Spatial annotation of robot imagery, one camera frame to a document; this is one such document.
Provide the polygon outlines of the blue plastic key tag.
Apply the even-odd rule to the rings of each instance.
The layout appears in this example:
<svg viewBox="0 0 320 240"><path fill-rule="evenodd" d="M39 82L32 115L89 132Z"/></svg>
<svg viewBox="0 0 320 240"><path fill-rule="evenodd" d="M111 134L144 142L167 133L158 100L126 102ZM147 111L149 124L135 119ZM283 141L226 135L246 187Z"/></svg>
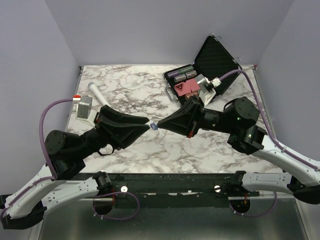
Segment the blue plastic key tag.
<svg viewBox="0 0 320 240"><path fill-rule="evenodd" d="M154 122L150 124L150 128L154 131L158 130L158 125L155 124Z"/></svg>

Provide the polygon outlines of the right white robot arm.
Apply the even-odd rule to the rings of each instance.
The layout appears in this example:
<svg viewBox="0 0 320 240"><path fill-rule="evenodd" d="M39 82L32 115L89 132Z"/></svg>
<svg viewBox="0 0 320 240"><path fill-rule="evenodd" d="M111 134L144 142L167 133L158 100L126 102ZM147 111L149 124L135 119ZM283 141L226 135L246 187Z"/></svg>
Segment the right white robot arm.
<svg viewBox="0 0 320 240"><path fill-rule="evenodd" d="M230 191L241 196L245 192L271 191L286 193L312 205L320 203L320 163L274 143L267 131L257 126L260 111L246 97L235 99L217 111L205 108L190 98L179 110L157 123L158 128L188 138L198 130L229 134L227 143L237 152L266 160L281 168L282 173L242 172L230 183Z"/></svg>

